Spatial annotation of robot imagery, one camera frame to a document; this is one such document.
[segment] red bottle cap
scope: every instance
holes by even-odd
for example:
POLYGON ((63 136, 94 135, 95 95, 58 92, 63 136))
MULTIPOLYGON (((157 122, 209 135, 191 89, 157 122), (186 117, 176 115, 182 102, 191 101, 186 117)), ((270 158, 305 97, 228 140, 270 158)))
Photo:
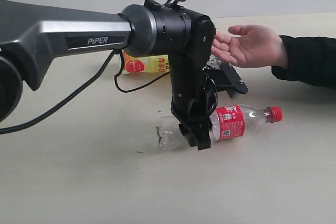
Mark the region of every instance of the red bottle cap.
POLYGON ((280 122, 282 120, 282 110, 280 107, 269 107, 272 113, 272 122, 280 122))

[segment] red bottle label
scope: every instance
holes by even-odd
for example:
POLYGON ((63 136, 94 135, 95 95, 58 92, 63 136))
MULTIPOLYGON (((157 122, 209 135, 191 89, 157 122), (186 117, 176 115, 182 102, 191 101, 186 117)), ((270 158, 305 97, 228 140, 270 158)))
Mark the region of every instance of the red bottle label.
POLYGON ((244 116, 239 106, 216 109, 220 121, 220 139, 242 136, 245 131, 244 116))

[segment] black cable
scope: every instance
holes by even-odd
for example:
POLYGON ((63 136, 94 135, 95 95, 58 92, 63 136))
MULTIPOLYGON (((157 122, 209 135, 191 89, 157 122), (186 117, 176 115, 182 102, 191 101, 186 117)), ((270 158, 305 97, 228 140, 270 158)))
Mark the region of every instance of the black cable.
POLYGON ((151 84, 153 84, 154 82, 160 80, 162 77, 165 77, 167 76, 170 72, 167 72, 167 73, 164 73, 162 75, 160 75, 159 77, 155 78, 154 80, 146 83, 145 85, 142 85, 140 87, 137 87, 135 89, 130 89, 130 90, 124 90, 124 89, 121 89, 119 87, 119 84, 117 82, 117 78, 122 74, 122 71, 124 70, 124 65, 125 65, 125 59, 123 57, 123 54, 122 54, 122 51, 119 52, 119 56, 120 56, 120 61, 121 61, 121 64, 120 64, 120 69, 119 69, 119 72, 114 76, 114 84, 115 84, 115 87, 120 91, 120 92, 123 92, 123 93, 130 93, 130 92, 133 92, 133 91, 136 91, 136 90, 140 90, 140 89, 143 89, 151 84))
POLYGON ((165 73, 157 78, 155 78, 154 80, 150 81, 149 83, 142 85, 138 88, 135 89, 131 89, 131 90, 123 90, 119 87, 118 82, 117 82, 117 77, 120 76, 122 74, 122 71, 124 69, 124 57, 123 57, 123 53, 122 50, 113 50, 110 55, 108 56, 108 58, 105 60, 105 62, 103 63, 103 65, 101 66, 101 68, 99 69, 99 71, 87 82, 85 82, 82 86, 80 86, 78 89, 76 89, 73 93, 71 93, 69 96, 67 96, 65 99, 63 99, 61 102, 59 102, 58 104, 56 104, 54 107, 52 107, 50 110, 48 110, 47 112, 43 113, 42 115, 36 117, 35 119, 32 119, 29 122, 23 123, 23 124, 19 124, 16 126, 11 126, 11 127, 7 127, 7 128, 2 128, 0 129, 0 135, 4 135, 4 134, 8 134, 8 133, 13 133, 13 132, 17 132, 17 131, 21 131, 21 130, 25 130, 29 127, 34 126, 35 124, 43 121, 44 119, 46 119, 47 117, 51 116, 52 114, 54 114, 56 111, 58 111, 60 108, 62 108, 64 105, 66 105, 68 102, 70 102, 73 98, 75 98, 80 92, 82 92, 84 89, 86 89, 88 86, 90 86, 92 83, 94 83, 105 71, 106 67, 108 66, 109 62, 111 61, 111 59, 113 58, 113 56, 115 54, 119 54, 120 55, 120 60, 121 60, 121 66, 119 69, 119 72, 114 76, 114 82, 115 82, 115 86, 117 87, 117 89, 123 93, 129 93, 129 92, 133 92, 139 89, 143 89, 147 86, 149 86, 150 84, 158 81, 159 79, 161 79, 162 77, 166 76, 168 73, 165 73))

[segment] yellow bottle label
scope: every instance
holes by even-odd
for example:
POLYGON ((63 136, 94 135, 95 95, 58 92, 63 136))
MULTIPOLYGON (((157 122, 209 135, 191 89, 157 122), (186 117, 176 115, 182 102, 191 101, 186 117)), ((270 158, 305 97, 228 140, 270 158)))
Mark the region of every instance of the yellow bottle label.
POLYGON ((123 52, 127 73, 166 73, 169 72, 168 55, 133 58, 123 52))

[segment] piper logo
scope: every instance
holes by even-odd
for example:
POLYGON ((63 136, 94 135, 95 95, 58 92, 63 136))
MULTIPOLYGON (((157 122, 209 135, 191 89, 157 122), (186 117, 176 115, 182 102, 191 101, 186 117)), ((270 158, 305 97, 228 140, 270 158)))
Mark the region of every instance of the piper logo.
POLYGON ((108 37, 96 37, 88 39, 88 46, 107 44, 108 37))

